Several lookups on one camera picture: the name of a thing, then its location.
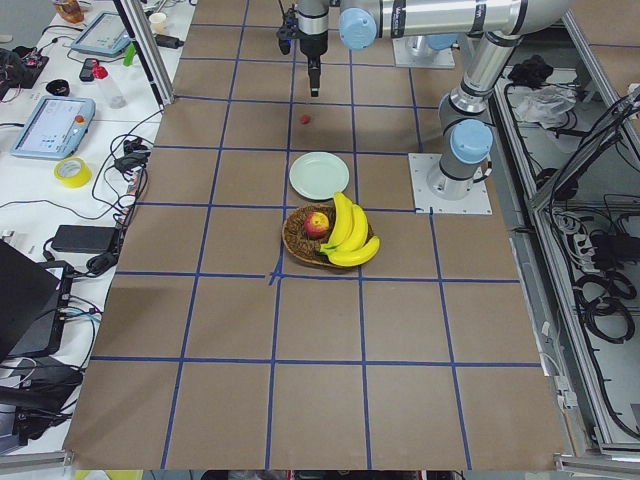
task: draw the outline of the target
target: green object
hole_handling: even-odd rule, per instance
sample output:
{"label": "green object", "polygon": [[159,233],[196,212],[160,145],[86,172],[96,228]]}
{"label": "green object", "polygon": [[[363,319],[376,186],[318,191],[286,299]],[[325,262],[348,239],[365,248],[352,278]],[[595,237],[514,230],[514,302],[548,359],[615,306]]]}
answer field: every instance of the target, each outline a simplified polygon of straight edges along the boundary
{"label": "green object", "polygon": [[131,43],[128,47],[127,47],[127,53],[125,53],[124,55],[124,61],[122,62],[122,64],[125,67],[130,67],[131,64],[133,63],[133,57],[136,56],[136,46]]}

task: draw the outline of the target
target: red apple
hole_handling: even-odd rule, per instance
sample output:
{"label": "red apple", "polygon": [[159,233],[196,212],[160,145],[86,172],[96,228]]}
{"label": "red apple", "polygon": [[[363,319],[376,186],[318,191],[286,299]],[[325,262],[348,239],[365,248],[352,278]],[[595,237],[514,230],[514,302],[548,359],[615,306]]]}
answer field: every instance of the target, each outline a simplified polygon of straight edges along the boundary
{"label": "red apple", "polygon": [[322,212],[311,212],[304,220],[304,231],[312,240],[324,237],[329,231],[329,218]]}

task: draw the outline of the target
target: yellow banana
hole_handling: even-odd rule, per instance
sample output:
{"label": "yellow banana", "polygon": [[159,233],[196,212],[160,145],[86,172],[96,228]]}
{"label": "yellow banana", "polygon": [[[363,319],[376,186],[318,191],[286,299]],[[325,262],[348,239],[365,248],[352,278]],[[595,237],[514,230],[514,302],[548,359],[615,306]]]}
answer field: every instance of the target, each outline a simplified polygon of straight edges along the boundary
{"label": "yellow banana", "polygon": [[353,229],[353,214],[351,212],[353,202],[342,192],[336,192],[333,195],[333,203],[336,206],[336,221],[329,240],[321,245],[321,252],[340,245],[351,235]]}
{"label": "yellow banana", "polygon": [[340,267],[355,267],[371,260],[380,249],[380,237],[374,235],[364,247],[353,252],[338,252],[336,250],[329,253],[329,261]]}
{"label": "yellow banana", "polygon": [[369,233],[367,215],[364,213],[364,210],[362,210],[362,207],[355,203],[351,206],[351,211],[353,215],[351,235],[336,247],[337,252],[353,252],[362,248],[367,241],[367,234]]}

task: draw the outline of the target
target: plate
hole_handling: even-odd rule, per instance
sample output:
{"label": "plate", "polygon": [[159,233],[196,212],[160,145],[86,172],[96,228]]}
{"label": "plate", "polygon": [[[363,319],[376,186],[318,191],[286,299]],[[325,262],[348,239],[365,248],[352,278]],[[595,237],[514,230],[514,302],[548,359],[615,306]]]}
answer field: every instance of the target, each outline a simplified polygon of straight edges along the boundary
{"label": "plate", "polygon": [[327,200],[347,188],[349,169],[340,157],[327,152],[301,156],[289,170],[293,189],[311,200]]}

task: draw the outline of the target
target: fruit basket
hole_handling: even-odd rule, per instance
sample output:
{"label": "fruit basket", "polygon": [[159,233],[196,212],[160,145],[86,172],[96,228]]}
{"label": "fruit basket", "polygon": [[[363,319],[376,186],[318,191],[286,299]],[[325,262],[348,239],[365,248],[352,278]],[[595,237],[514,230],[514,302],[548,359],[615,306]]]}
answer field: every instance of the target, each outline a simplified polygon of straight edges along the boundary
{"label": "fruit basket", "polygon": [[[324,213],[329,218],[330,229],[327,234],[317,240],[310,239],[304,230],[304,221],[312,212]],[[336,221],[336,209],[332,205],[306,205],[300,207],[287,217],[282,226],[282,241],[287,251],[301,263],[317,267],[329,267],[345,270],[353,267],[341,267],[329,261],[326,255],[318,253],[320,244],[325,243],[331,235]],[[373,236],[373,229],[369,225],[367,240]]]}

